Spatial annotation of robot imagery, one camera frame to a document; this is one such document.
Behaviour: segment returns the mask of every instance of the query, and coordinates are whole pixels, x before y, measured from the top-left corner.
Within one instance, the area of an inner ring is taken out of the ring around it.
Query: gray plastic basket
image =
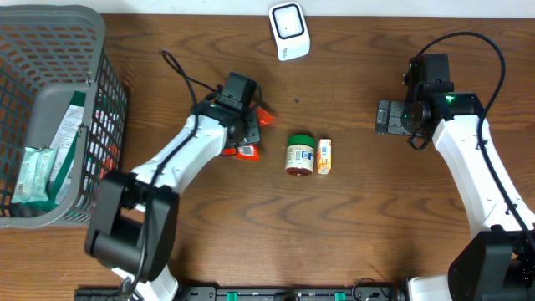
[[[120,168],[125,91],[102,17],[81,6],[0,7],[0,227],[87,224],[96,184]],[[86,93],[71,187],[50,212],[11,198],[24,147],[47,147],[75,90]]]

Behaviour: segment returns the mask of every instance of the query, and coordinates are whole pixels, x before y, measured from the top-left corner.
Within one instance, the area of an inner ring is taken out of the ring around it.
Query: wood grain
[[[404,137],[376,135],[374,127],[379,100],[403,99],[408,59],[455,31],[487,34],[502,47],[507,79],[489,120],[511,178],[535,208],[533,20],[308,18],[310,54],[281,63],[265,17],[104,19],[107,53],[131,94],[126,171],[164,146],[191,106],[162,48],[210,85],[224,84],[230,71],[255,79],[276,114],[262,130],[259,162],[217,157],[181,196],[170,260],[179,279],[342,286],[444,273],[470,241],[450,172],[432,148],[413,151]],[[456,38],[431,51],[449,54],[457,90],[487,101],[498,62],[486,44]],[[300,130],[333,140],[330,175],[284,173],[288,136]],[[84,255],[84,235],[77,228],[0,231],[0,299],[71,299],[78,286],[118,283]]]

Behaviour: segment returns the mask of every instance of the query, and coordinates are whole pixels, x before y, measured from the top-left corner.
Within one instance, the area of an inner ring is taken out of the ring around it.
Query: jar
[[[292,176],[308,176],[314,170],[314,138],[293,135],[286,149],[286,172]]]

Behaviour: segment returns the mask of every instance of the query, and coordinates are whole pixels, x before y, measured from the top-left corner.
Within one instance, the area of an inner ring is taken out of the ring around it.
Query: white sensor
[[[301,6],[295,2],[269,9],[269,21],[278,59],[285,61],[304,56],[310,50],[310,36]]]

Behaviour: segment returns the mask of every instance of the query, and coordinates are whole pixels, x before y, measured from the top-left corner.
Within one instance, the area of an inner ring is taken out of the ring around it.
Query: green lid
[[[288,146],[296,145],[296,144],[308,145],[314,148],[315,142],[314,142],[314,138],[312,138],[309,135],[290,136],[290,139],[288,139]]]

